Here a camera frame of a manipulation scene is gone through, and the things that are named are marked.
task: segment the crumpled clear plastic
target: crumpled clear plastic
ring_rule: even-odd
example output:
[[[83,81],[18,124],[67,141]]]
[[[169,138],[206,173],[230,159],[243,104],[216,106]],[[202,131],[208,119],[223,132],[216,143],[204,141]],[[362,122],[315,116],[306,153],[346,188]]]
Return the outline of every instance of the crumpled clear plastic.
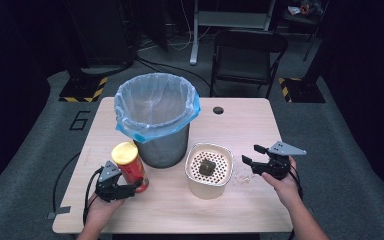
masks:
[[[122,84],[114,109],[116,129],[140,143],[180,131],[201,111],[195,87],[166,73],[140,75]]]

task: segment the table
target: table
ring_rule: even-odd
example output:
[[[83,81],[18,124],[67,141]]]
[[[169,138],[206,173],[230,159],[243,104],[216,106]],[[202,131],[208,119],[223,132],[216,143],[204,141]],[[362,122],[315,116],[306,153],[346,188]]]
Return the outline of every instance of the table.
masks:
[[[190,124],[188,151],[196,143],[214,143],[234,155],[233,175],[224,193],[212,200],[195,197],[188,188],[185,159],[179,164],[154,169],[145,165],[149,188],[126,200],[103,230],[104,233],[183,234],[259,233],[292,230],[286,208],[273,187],[253,175],[242,155],[267,162],[267,155],[254,144],[271,147],[281,140],[274,115],[263,98],[201,98],[201,112]],[[222,107],[215,114],[214,107]],[[115,130],[114,98],[102,99],[79,156],[61,206],[70,212],[58,214],[56,233],[79,233],[87,183],[93,172],[111,159],[111,150],[130,139]]]
[[[195,0],[193,45],[189,63],[196,65],[198,59],[198,26],[257,28],[267,31],[275,2],[276,0],[270,0],[270,7],[267,13],[240,13],[199,11],[198,0]]]

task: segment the person's right hand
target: person's right hand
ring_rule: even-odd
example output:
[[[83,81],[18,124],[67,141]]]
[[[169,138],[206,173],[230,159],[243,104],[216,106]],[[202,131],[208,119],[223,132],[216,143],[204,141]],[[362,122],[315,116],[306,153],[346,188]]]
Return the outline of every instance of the person's right hand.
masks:
[[[295,162],[295,159],[289,156],[289,161],[291,162],[291,165],[296,169],[297,164]],[[291,172],[296,176],[295,170],[293,168],[291,169]],[[297,202],[301,202],[301,198],[298,194],[298,186],[290,174],[288,174],[284,179],[280,181],[266,172],[264,172],[261,176],[264,178],[264,180],[266,180],[268,184],[274,187],[277,196],[279,196],[280,202],[286,208],[289,209],[290,207],[294,206]]]

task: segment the red container with yellow lid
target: red container with yellow lid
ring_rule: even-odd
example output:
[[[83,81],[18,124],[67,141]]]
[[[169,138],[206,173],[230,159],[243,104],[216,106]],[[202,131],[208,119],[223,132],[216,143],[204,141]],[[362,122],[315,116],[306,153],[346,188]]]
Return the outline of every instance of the red container with yellow lid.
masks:
[[[137,193],[143,192],[148,188],[149,180],[146,177],[138,148],[133,142],[123,142],[115,146],[111,151],[111,157],[121,169],[124,179],[128,184],[134,184],[143,178],[142,185],[136,189]]]

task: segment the trash can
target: trash can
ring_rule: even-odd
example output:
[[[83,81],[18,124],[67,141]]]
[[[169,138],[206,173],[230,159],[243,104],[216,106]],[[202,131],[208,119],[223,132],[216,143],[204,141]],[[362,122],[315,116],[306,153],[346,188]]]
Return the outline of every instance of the trash can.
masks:
[[[168,168],[186,154],[189,124],[201,111],[199,95],[185,78],[151,73],[122,84],[114,99],[116,129],[132,138],[143,162]]]

